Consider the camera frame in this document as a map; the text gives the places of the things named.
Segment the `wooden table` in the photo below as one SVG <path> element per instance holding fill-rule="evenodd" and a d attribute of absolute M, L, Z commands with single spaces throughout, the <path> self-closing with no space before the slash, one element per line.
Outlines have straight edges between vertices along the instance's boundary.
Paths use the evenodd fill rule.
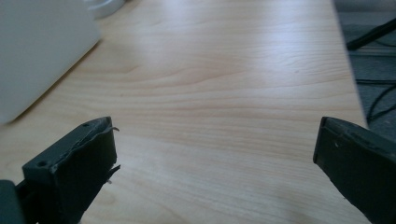
<path fill-rule="evenodd" d="M 0 127 L 1 179 L 110 115 L 121 170 L 83 224 L 368 223 L 312 162 L 321 117 L 365 125 L 331 1 L 133 0 L 98 23 Z"/>

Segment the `wire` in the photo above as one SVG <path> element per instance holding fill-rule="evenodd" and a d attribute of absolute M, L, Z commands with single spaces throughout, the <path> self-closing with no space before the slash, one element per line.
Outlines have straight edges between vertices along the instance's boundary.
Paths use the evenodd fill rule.
<path fill-rule="evenodd" d="M 388 88 L 386 88 L 384 91 L 381 92 L 381 94 L 379 94 L 375 100 L 373 101 L 372 105 L 370 106 L 369 112 L 367 114 L 367 122 L 370 124 L 373 120 L 375 119 L 379 119 L 380 117 L 386 115 L 389 111 L 396 109 L 396 105 L 391 106 L 390 108 L 380 111 L 376 114 L 373 115 L 374 113 L 374 109 L 376 107 L 376 105 L 382 100 L 382 98 L 384 98 L 388 93 L 390 93 L 391 91 L 396 90 L 396 85 L 392 85 Z"/>
<path fill-rule="evenodd" d="M 382 45 L 382 46 L 386 46 L 386 47 L 392 47 L 392 48 L 396 47 L 396 45 L 394 45 L 394 44 L 389 44 L 389 43 L 386 43 L 386 42 L 381 41 L 381 40 L 376 40 L 375 43 L 377 43 L 379 45 Z"/>
<path fill-rule="evenodd" d="M 388 86 L 388 85 L 396 85 L 396 80 L 356 79 L 356 83 L 359 85 Z"/>
<path fill-rule="evenodd" d="M 388 112 L 390 112 L 390 111 L 392 111 L 394 109 L 396 109 L 396 105 L 393 105 L 393 106 L 391 106 L 390 108 L 388 108 L 386 110 L 380 111 L 380 112 L 372 115 L 372 117 L 370 119 L 370 122 L 373 122 L 374 120 L 381 118 L 382 116 L 388 114 Z"/>
<path fill-rule="evenodd" d="M 378 38 L 394 31 L 395 29 L 396 29 L 396 19 L 393 19 L 383 25 L 375 27 L 369 33 L 362 35 L 361 37 L 359 37 L 357 39 L 347 42 L 346 48 L 348 50 L 359 49 L 360 47 L 377 40 Z"/>

